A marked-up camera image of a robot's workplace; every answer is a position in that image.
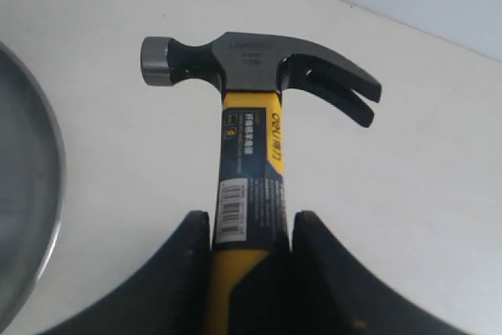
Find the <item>claw hammer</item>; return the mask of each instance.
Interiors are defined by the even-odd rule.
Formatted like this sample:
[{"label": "claw hammer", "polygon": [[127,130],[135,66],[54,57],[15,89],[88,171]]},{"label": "claw hammer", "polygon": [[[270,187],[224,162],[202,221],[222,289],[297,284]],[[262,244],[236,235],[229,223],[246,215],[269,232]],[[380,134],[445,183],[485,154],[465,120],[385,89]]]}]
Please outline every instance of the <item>claw hammer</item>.
[{"label": "claw hammer", "polygon": [[[233,333],[239,300],[248,300],[256,289],[274,289],[267,286],[273,280],[264,276],[271,269],[260,265],[270,255],[289,250],[282,91],[305,90],[369,127],[373,111],[361,96],[378,102],[381,85],[331,49],[278,35],[228,32],[203,46],[147,37],[140,61],[150,86],[174,86],[196,78],[221,93],[220,176],[204,333]],[[246,290],[242,286],[251,276],[263,281]],[[249,302],[242,305],[253,310]],[[254,308],[259,311],[261,305],[267,303],[255,303]],[[271,321],[261,316],[247,325],[256,327],[249,330],[258,330],[260,320]]]}]

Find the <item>white table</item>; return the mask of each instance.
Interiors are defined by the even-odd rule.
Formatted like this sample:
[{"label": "white table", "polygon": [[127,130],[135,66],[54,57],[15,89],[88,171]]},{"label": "white table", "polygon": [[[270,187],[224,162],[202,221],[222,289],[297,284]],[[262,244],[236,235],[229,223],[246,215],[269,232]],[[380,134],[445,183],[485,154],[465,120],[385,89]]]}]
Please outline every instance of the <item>white table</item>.
[{"label": "white table", "polygon": [[147,35],[199,44],[224,31],[320,42],[381,80],[371,129],[285,94],[289,217],[314,209],[410,300],[500,335],[502,64],[336,0],[0,0],[0,39],[42,84],[67,154],[59,242],[6,334],[73,315],[130,276],[187,211],[213,212],[219,94],[198,81],[147,87],[139,51]]}]

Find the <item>barcode sticker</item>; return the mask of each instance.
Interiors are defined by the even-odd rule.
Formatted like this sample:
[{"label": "barcode sticker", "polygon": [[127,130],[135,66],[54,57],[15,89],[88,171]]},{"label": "barcode sticker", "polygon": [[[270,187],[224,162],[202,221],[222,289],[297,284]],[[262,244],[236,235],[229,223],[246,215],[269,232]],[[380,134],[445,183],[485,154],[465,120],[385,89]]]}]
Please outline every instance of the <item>barcode sticker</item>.
[{"label": "barcode sticker", "polygon": [[247,206],[247,178],[234,178],[220,182],[216,244],[246,240]]}]

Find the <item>stainless steel bowl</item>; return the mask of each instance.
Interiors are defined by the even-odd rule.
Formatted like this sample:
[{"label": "stainless steel bowl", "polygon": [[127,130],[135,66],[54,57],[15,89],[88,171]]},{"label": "stainless steel bowl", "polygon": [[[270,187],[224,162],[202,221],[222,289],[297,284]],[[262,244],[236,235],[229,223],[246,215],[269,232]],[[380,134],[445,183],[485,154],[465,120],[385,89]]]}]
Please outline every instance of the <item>stainless steel bowl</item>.
[{"label": "stainless steel bowl", "polygon": [[0,43],[0,333],[51,255],[63,186],[64,149],[52,109]]}]

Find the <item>hammer head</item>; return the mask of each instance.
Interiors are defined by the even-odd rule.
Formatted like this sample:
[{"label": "hammer head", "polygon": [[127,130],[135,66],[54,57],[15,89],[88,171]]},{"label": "hammer head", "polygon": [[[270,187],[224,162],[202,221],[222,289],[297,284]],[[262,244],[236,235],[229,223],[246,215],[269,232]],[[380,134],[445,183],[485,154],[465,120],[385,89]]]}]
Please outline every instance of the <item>hammer head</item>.
[{"label": "hammer head", "polygon": [[147,37],[141,48],[141,72],[151,86],[173,86],[188,78],[206,80],[222,96],[302,89],[365,127],[371,124],[373,111],[360,96],[378,102],[382,90],[375,78],[331,49],[279,35],[228,32],[203,46]]}]

